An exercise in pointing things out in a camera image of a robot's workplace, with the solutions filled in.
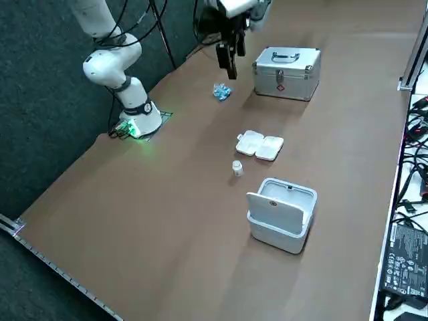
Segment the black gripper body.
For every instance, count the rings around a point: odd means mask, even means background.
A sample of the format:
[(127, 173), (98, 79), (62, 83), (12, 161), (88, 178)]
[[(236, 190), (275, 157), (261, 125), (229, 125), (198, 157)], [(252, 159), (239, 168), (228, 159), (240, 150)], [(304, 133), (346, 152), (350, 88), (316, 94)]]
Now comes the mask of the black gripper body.
[(234, 43), (243, 41), (245, 31), (249, 27), (249, 12), (243, 12), (235, 17), (221, 16), (219, 30), (223, 43)]

